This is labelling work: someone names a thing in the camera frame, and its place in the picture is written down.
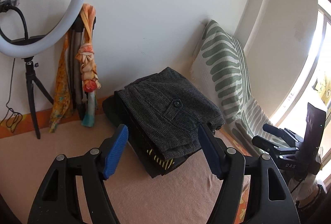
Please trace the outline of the right hand white glove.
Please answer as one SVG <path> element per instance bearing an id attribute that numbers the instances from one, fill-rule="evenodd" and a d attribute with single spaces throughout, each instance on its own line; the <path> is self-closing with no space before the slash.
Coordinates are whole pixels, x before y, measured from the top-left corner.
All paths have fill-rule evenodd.
<path id="1" fill-rule="evenodd" d="M 318 181 L 313 174 L 308 174 L 303 181 L 297 181 L 295 178 L 291 178 L 288 188 L 293 201 L 299 203 L 299 208 L 311 203 L 319 193 Z"/>

